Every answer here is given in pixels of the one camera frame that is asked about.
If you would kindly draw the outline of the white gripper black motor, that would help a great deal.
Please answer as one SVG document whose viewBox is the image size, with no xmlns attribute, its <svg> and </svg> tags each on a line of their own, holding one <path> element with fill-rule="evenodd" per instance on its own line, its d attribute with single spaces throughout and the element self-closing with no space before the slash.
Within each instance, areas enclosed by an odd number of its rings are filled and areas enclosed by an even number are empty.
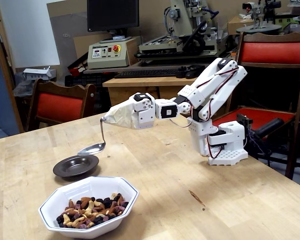
<svg viewBox="0 0 300 240">
<path fill-rule="evenodd" d="M 136 111 L 136 129 L 152 128 L 155 121 L 155 98 L 149 93 L 136 93 L 132 99 Z"/>
</svg>

